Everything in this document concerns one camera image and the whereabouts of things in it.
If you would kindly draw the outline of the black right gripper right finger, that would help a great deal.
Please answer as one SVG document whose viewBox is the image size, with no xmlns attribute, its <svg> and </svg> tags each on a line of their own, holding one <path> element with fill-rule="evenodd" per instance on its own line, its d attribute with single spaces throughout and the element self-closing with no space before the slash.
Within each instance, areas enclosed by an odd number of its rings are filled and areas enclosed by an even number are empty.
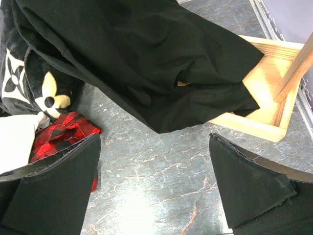
<svg viewBox="0 0 313 235">
<path fill-rule="evenodd" d="M 210 135 L 209 151 L 234 234 L 312 234 L 311 173 L 266 159 L 216 133 Z"/>
</svg>

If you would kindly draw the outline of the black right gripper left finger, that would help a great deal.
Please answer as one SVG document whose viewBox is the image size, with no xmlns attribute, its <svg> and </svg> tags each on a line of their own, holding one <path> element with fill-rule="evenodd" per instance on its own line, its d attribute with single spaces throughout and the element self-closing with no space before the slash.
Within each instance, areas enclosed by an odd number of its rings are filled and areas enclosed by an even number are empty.
<svg viewBox="0 0 313 235">
<path fill-rule="evenodd" d="M 1 174 L 2 235 L 78 235 L 100 158 L 92 134 L 44 159 Z"/>
</svg>

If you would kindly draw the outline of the red black plaid shirt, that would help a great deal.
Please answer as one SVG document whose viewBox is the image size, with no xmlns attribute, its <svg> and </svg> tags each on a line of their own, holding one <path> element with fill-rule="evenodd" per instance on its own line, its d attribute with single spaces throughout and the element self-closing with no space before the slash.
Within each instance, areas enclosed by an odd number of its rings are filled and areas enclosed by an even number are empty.
<svg viewBox="0 0 313 235">
<path fill-rule="evenodd" d="M 54 123 L 35 134 L 29 163 L 42 160 L 93 134 L 101 133 L 99 126 L 78 112 L 61 114 Z"/>
</svg>

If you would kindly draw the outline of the white dress shirt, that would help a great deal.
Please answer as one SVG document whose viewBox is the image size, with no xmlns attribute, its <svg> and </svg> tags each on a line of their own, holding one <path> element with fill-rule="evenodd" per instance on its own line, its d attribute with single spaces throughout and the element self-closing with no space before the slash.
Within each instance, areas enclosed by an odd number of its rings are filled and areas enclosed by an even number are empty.
<svg viewBox="0 0 313 235">
<path fill-rule="evenodd" d="M 1 173 L 28 164 L 35 134 L 48 127 L 49 122 L 50 118 L 43 112 L 0 118 Z"/>
</svg>

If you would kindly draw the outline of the black button shirt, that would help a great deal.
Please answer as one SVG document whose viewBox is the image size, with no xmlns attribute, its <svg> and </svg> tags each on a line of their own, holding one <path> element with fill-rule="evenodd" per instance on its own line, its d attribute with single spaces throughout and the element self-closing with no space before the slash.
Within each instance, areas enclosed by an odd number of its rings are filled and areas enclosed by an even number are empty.
<svg viewBox="0 0 313 235">
<path fill-rule="evenodd" d="M 157 133 L 259 109 L 243 79 L 263 53 L 175 0 L 13 0 L 11 7 L 39 56 Z"/>
</svg>

